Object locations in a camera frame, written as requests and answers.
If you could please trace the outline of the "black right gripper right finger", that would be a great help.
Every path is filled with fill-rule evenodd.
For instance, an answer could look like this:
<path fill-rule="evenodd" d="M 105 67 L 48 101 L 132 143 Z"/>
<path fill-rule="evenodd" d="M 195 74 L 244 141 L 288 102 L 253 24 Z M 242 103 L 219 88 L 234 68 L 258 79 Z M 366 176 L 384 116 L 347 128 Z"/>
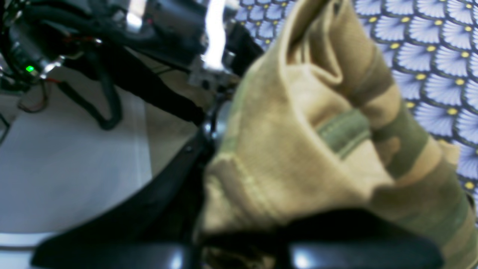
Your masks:
<path fill-rule="evenodd" d="M 237 257 L 271 255 L 274 269 L 440 269 L 437 245 L 359 209 L 294 221 L 272 232 L 213 236 L 205 247 Z"/>

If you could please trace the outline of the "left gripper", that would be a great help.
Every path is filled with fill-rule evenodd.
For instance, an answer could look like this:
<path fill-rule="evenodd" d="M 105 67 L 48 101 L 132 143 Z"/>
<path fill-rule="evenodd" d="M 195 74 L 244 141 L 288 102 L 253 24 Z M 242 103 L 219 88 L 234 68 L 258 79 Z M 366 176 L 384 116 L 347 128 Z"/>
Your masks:
<path fill-rule="evenodd" d="M 1 1 L 1 81 L 22 89 L 65 66 L 101 83 L 109 119 L 67 83 L 59 87 L 102 129 L 122 119 L 116 86 L 200 125 L 208 117 L 203 109 L 133 52 L 185 72 L 194 86 L 228 92 L 263 54 L 236 21 L 237 11 L 237 2 L 227 0 Z"/>

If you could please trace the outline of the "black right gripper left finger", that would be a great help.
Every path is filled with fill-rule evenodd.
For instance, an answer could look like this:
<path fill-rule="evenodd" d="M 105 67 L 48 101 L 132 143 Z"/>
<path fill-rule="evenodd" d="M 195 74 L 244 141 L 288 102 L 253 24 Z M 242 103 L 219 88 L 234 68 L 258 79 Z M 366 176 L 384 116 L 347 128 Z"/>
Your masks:
<path fill-rule="evenodd" d="M 39 244 L 39 269 L 201 269 L 193 232 L 204 201 L 203 174 L 227 126 L 231 101 L 205 122 L 149 184 L 90 222 Z"/>

